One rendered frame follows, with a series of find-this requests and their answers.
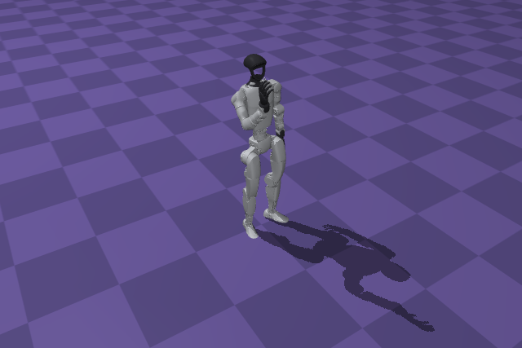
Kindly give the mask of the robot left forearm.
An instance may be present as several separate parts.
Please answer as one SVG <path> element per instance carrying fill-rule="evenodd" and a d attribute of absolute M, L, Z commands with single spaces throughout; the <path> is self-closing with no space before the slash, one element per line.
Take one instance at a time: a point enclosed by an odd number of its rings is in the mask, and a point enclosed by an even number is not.
<path fill-rule="evenodd" d="M 285 130 L 283 121 L 284 113 L 280 114 L 279 116 L 273 115 L 273 117 L 275 119 L 276 133 L 280 135 L 281 130 Z"/>

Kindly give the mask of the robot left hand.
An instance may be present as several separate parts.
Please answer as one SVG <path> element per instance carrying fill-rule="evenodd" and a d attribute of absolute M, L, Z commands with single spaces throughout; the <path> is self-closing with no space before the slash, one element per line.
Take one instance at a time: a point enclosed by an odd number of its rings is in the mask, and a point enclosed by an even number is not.
<path fill-rule="evenodd" d="M 281 130 L 280 135 L 276 134 L 276 136 L 280 137 L 284 141 L 284 144 L 285 144 L 285 140 L 283 139 L 283 137 L 285 136 L 285 131 L 284 130 Z"/>

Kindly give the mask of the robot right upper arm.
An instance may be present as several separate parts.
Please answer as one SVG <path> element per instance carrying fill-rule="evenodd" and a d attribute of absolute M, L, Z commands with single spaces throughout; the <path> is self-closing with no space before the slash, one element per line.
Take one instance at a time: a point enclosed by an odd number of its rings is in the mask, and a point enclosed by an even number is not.
<path fill-rule="evenodd" d="M 246 100 L 246 94 L 243 89 L 236 92 L 234 94 L 234 96 L 231 98 L 231 102 L 236 109 L 237 116 L 240 119 L 241 123 L 244 119 L 246 119 L 248 117 L 248 111 L 247 111 L 245 100 Z M 252 130 L 254 128 L 255 128 L 255 126 L 251 126 L 250 128 L 248 128 L 246 130 Z"/>

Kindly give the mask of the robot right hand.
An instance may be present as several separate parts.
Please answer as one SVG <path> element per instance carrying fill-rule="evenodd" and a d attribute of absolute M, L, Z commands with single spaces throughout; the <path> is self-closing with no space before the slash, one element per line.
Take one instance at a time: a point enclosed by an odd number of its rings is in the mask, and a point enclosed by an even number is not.
<path fill-rule="evenodd" d="M 264 112 L 268 112 L 269 109 L 270 109 L 269 108 L 269 102 L 268 102 L 268 96 L 274 90 L 274 89 L 271 89 L 269 92 L 267 92 L 268 89 L 270 87 L 272 87 L 272 85 L 270 85 L 270 86 L 268 86 L 266 88 L 266 86 L 270 83 L 270 82 L 267 82 L 267 81 L 268 80 L 265 80 L 265 81 L 263 81 L 263 83 L 261 82 L 260 85 L 259 85 L 259 98 L 260 98 L 259 106 L 261 108 L 263 108 Z M 267 83 L 264 85 L 265 82 L 267 82 Z"/>

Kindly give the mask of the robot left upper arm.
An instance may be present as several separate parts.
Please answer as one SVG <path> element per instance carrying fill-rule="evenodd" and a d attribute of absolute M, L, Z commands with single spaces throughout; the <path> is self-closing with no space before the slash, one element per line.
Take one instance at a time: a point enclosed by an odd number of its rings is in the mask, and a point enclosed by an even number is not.
<path fill-rule="evenodd" d="M 273 102 L 273 115 L 275 116 L 279 116 L 280 114 L 282 114 L 285 109 L 284 107 L 280 104 L 280 101 L 281 101 L 281 83 L 276 81 L 276 80 L 268 80 L 272 83 L 273 85 L 273 88 L 274 88 L 274 102 Z"/>

